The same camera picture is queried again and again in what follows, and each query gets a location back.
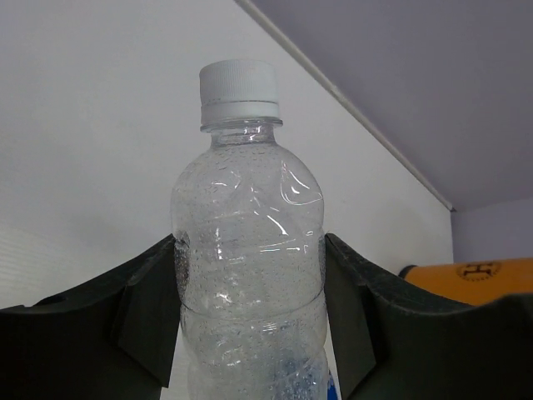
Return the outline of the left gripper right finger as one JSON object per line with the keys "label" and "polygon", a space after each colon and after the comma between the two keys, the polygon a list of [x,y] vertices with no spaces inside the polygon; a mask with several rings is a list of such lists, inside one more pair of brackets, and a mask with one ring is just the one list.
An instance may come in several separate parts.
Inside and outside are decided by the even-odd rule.
{"label": "left gripper right finger", "polygon": [[471,306],[327,234],[326,305],[344,399],[529,399],[532,297]]}

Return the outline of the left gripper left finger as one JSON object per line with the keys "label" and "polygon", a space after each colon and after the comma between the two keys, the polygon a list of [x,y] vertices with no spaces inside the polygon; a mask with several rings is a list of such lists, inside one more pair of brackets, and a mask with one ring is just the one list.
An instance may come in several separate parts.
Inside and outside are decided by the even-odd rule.
{"label": "left gripper left finger", "polygon": [[1,311],[3,399],[158,399],[180,322],[174,238],[31,307]]}

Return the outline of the clear bottle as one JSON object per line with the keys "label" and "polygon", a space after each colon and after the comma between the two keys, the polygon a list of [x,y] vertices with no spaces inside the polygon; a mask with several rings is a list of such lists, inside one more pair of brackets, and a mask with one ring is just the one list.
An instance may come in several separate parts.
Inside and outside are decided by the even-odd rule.
{"label": "clear bottle", "polygon": [[226,60],[199,79],[211,144],[171,200],[189,396],[324,399],[324,199],[276,141],[275,70]]}

